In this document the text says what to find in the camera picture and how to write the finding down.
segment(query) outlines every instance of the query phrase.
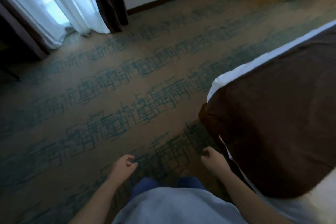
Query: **forearm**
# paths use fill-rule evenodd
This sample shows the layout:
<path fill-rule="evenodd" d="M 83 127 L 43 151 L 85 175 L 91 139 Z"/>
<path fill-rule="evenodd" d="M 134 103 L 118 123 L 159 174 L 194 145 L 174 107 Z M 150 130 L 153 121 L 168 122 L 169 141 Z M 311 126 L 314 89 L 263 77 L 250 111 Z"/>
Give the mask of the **forearm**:
<path fill-rule="evenodd" d="M 103 224 L 117 187 L 106 181 L 69 224 Z"/>
<path fill-rule="evenodd" d="M 291 223 L 286 217 L 278 214 L 271 206 L 267 205 L 233 172 L 223 172 L 223 175 L 219 179 L 226 187 L 242 217 L 250 224 Z"/>

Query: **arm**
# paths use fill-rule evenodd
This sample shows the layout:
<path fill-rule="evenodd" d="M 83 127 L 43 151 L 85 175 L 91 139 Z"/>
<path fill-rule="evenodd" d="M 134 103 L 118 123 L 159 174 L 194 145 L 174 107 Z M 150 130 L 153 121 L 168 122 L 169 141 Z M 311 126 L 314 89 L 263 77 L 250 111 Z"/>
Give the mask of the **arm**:
<path fill-rule="evenodd" d="M 114 162 L 107 180 L 93 194 L 90 201 L 79 211 L 69 224 L 103 224 L 109 211 L 114 193 L 137 168 L 131 163 L 131 155 L 125 155 Z"/>
<path fill-rule="evenodd" d="M 244 184 L 233 172 L 224 156 L 211 147 L 204 149 L 207 157 L 201 161 L 225 186 L 242 217 L 250 224 L 289 224 L 286 217 L 267 205 L 256 193 Z"/>

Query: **white sheer curtain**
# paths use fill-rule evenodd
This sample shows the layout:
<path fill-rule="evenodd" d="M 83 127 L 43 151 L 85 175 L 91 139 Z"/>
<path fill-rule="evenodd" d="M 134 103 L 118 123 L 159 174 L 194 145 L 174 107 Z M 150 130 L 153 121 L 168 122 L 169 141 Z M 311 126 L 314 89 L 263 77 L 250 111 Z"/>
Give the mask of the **white sheer curtain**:
<path fill-rule="evenodd" d="M 61 46 L 67 33 L 91 30 L 108 34 L 95 0 L 8 0 L 43 37 L 51 49 Z"/>

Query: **hand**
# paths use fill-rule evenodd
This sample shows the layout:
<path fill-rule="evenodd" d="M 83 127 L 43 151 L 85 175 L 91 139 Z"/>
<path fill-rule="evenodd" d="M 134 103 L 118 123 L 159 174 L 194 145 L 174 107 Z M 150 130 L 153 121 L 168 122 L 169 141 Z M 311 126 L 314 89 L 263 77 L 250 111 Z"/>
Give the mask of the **hand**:
<path fill-rule="evenodd" d="M 218 179 L 228 172 L 231 172 L 230 166 L 224 156 L 214 148 L 208 146 L 203 150 L 203 152 L 207 154 L 207 156 L 202 156 L 201 161 L 205 167 Z"/>
<path fill-rule="evenodd" d="M 138 163 L 130 162 L 133 159 L 132 155 L 126 154 L 113 163 L 112 171 L 107 181 L 112 182 L 116 186 L 116 189 L 136 170 Z"/>

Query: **floor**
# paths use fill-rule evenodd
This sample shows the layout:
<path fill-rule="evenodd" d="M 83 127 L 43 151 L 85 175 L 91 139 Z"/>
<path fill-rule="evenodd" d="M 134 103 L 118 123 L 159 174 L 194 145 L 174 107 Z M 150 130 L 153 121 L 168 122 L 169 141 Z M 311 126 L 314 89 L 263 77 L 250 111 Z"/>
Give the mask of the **floor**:
<path fill-rule="evenodd" d="M 11 67 L 23 80 L 0 74 L 2 223 L 67 223 L 126 153 L 139 167 L 108 221 L 141 177 L 173 185 L 184 168 L 229 200 L 199 161 L 213 79 L 334 19 L 336 0 L 177 0 Z"/>

